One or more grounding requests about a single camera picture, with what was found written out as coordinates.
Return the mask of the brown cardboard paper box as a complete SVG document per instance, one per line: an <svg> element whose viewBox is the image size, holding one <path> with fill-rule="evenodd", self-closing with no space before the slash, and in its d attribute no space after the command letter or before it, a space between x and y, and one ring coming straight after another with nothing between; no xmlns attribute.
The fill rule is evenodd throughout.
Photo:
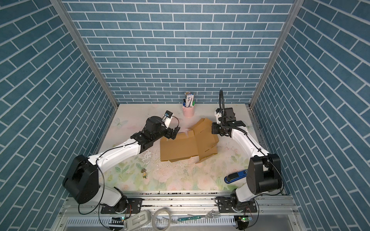
<svg viewBox="0 0 370 231"><path fill-rule="evenodd" d="M218 142L218 136L212 134L212 121L208 118L201 118L187 132L177 134L174 140L161 138L161 161L176 162L198 157L200 163L218 154Z"/></svg>

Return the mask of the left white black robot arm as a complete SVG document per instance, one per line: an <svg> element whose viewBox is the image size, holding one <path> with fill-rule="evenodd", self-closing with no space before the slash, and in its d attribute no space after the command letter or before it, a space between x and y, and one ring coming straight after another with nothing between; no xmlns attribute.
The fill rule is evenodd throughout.
<svg viewBox="0 0 370 231"><path fill-rule="evenodd" d="M127 141L108 149L100 154L85 157L75 157L63 180L64 188L75 201L81 205L97 202L114 209L115 213L127 210L128 199L117 187L109 188L106 182L99 179L104 173L124 160L143 153L162 137L175 139L179 126L170 128L175 117L166 111L163 117L151 116L146 120L144 128L133 134Z"/></svg>

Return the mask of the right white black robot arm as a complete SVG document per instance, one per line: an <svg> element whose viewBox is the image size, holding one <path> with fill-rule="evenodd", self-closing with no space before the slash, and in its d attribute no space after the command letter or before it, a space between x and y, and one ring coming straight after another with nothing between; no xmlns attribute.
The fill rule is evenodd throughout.
<svg viewBox="0 0 370 231"><path fill-rule="evenodd" d="M231 205L236 211L244 210L256 197L282 193L284 184L281 174L281 160L271 154L249 135L246 125L237 120L233 108L225 106L223 91L219 91L219 108L215 111L216 122L212 123L212 134L232 138L249 158L246 183L230 195Z"/></svg>

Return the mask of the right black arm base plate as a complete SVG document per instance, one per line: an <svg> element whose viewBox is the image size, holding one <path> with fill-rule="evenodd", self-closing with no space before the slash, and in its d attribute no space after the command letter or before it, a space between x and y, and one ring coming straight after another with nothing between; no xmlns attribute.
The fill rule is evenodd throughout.
<svg viewBox="0 0 370 231"><path fill-rule="evenodd" d="M255 201L239 202L237 198L218 196L214 199L220 213L256 213Z"/></svg>

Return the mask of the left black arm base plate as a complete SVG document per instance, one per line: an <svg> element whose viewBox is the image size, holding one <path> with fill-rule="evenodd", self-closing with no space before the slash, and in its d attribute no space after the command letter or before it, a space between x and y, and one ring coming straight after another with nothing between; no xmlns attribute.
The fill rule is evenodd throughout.
<svg viewBox="0 0 370 231"><path fill-rule="evenodd" d="M102 214L137 214L141 211L142 202L142 198L121 199L113 207L103 204L100 212Z"/></svg>

